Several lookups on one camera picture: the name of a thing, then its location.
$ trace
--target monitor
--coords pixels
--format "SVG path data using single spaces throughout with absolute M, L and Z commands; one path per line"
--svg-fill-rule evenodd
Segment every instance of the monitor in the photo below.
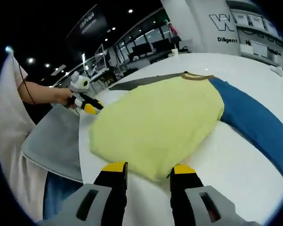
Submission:
M 163 52 L 167 50 L 171 50 L 174 47 L 169 41 L 169 39 L 163 39 L 152 43 L 153 48 L 156 49 L 156 52 Z
M 133 46 L 132 50 L 133 50 L 134 56 L 140 56 L 140 55 L 152 52 L 151 45 L 149 43 L 144 43 L 138 46 Z
M 107 68 L 103 44 L 95 52 L 94 59 L 97 71 Z

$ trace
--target white cup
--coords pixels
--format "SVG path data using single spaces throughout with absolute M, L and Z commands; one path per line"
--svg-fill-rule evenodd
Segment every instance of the white cup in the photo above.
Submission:
M 178 56 L 178 49 L 177 48 L 172 49 L 172 53 L 173 56 Z

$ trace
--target black cable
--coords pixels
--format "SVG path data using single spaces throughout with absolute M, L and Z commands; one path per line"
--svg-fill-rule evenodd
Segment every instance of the black cable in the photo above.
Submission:
M 20 64 L 18 63 L 18 65 L 19 65 L 19 70 L 20 70 L 20 74 L 21 74 L 21 77 L 22 77 L 22 81 L 23 81 L 23 83 L 24 83 L 24 85 L 25 85 L 25 87 L 26 87 L 26 90 L 27 90 L 27 92 L 28 92 L 28 95 L 30 96 L 30 98 L 31 98 L 31 100 L 33 101 L 33 103 L 36 105 L 36 102 L 33 100 L 32 95 L 30 95 L 30 93 L 29 93 L 29 91 L 28 91 L 26 82 L 25 82 L 25 80 L 24 80 L 24 77 L 23 77 L 23 74 L 22 74 L 22 71 L 21 71 Z

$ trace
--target blue sleeve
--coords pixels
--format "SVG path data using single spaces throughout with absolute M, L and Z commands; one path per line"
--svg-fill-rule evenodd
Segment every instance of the blue sleeve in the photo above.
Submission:
M 221 121 L 237 129 L 283 176 L 283 124 L 258 101 L 218 78 L 210 79 L 225 110 Z

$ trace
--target wall sign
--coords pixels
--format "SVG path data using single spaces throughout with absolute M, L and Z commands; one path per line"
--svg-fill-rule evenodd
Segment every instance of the wall sign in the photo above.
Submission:
M 213 21 L 219 31 L 235 31 L 235 24 L 231 22 L 231 16 L 226 14 L 210 14 L 209 18 Z
M 238 42 L 237 39 L 227 39 L 226 37 L 218 37 L 217 39 L 218 39 L 218 41 L 223 41 L 223 42 L 226 42 L 226 43 Z
M 80 22 L 80 29 L 82 31 L 82 33 L 84 33 L 84 29 L 89 25 L 92 24 L 92 19 L 94 18 L 94 12 L 91 12 L 89 14 L 87 14 L 85 16 L 85 18 L 82 19 L 82 21 Z

